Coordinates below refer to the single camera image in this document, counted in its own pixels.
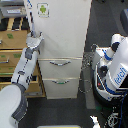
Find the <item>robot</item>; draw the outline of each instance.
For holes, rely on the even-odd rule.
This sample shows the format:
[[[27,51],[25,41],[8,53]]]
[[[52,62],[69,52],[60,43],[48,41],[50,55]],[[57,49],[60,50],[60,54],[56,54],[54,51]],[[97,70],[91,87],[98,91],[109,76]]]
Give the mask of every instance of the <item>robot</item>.
[[[120,20],[128,34],[128,10],[120,14]],[[96,48],[92,69],[93,89],[97,98],[106,105],[116,105],[128,91],[128,37],[114,34],[111,46]]]
[[[6,86],[0,92],[1,128],[18,128],[18,122],[26,113],[28,105],[24,92],[29,87],[42,40],[42,34],[38,38],[28,34],[28,48],[24,48],[22,51],[11,79],[11,85]]]

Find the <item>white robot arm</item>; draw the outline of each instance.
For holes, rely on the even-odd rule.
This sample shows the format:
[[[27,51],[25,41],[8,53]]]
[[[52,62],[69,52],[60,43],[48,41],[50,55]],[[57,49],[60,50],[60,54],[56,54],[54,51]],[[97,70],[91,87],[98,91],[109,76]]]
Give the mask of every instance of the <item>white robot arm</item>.
[[[11,85],[4,87],[0,92],[0,127],[18,128],[18,122],[23,118],[27,109],[27,100],[24,96],[28,89],[36,66],[38,50],[43,40],[42,34],[34,38],[28,34],[27,45],[15,68]]]

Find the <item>drawer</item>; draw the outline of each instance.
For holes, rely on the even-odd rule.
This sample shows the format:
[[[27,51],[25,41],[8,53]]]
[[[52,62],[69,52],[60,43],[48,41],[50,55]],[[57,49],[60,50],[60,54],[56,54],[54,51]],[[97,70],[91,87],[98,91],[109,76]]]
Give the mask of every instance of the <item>drawer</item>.
[[[11,82],[0,82],[0,90],[10,84],[11,84]],[[37,79],[35,81],[30,82],[29,88],[25,92],[26,93],[40,92],[41,88],[40,88],[39,84],[40,84],[39,77],[37,77]]]
[[[0,67],[16,66],[22,50],[0,50]]]
[[[44,79],[47,99],[77,98],[79,79]]]
[[[0,31],[0,49],[23,49],[26,45],[27,31]]]
[[[38,62],[43,79],[80,77],[82,58],[59,60],[39,59]]]
[[[14,73],[15,67],[0,67],[0,77],[5,77],[5,76],[12,76]],[[33,76],[37,76],[38,69],[37,66],[35,67]]]

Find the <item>white drawer unit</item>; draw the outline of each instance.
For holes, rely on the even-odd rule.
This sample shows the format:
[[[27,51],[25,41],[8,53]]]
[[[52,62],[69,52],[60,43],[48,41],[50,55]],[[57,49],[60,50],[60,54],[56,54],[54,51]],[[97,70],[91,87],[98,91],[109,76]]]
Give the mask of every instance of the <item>white drawer unit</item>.
[[[38,56],[48,99],[76,98],[92,0],[24,0],[32,30],[43,43]],[[71,79],[60,84],[52,79]]]
[[[44,79],[47,99],[77,98],[79,79]]]
[[[39,59],[39,65],[43,79],[79,77],[82,58],[58,60]]]

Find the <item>gray floor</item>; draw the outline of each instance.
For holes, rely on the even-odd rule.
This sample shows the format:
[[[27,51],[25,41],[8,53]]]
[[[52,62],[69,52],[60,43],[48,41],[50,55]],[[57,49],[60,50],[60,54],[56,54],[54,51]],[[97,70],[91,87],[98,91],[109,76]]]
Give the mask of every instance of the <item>gray floor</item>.
[[[92,0],[91,16],[87,33],[85,54],[91,54],[92,44],[106,47],[111,44],[111,37],[115,33],[126,36],[120,23],[120,12],[128,7],[128,0]],[[93,96],[90,79],[90,67],[83,62],[80,90],[77,99],[47,100],[46,98],[28,99],[28,112],[21,120],[19,128],[36,128],[40,125],[79,125],[92,128],[91,115],[98,117],[101,128],[105,119],[97,110],[96,99]]]

